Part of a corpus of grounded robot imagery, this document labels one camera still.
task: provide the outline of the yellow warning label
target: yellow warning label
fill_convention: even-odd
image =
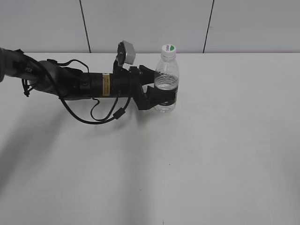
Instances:
[[[102,89],[103,89],[103,96],[110,96],[111,94],[111,79],[109,74],[103,74],[103,82],[102,82]]]

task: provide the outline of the plastic bottle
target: plastic bottle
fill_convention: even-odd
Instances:
[[[157,65],[154,76],[154,88],[174,91],[177,94],[179,83],[179,68],[176,62],[176,47],[164,45],[161,51],[161,60]],[[175,109],[176,98],[170,102],[164,102],[154,108],[159,112],[171,112]]]

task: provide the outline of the white bottle cap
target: white bottle cap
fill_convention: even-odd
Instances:
[[[168,59],[176,58],[176,47],[174,45],[163,45],[161,56]]]

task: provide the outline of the water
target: water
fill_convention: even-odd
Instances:
[[[174,91],[177,94],[179,79],[173,75],[169,74],[159,74],[158,77],[154,80],[154,87],[161,90]],[[160,105],[155,106],[154,108],[160,112],[171,112],[175,109],[176,98],[173,101],[164,102]]]

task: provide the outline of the white table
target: white table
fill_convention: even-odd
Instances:
[[[115,54],[80,59],[111,72]],[[172,113],[84,125],[0,83],[2,225],[299,225],[300,54],[179,54]],[[155,68],[159,54],[138,54]],[[113,100],[103,100],[105,115]],[[89,118],[94,101],[72,102]]]

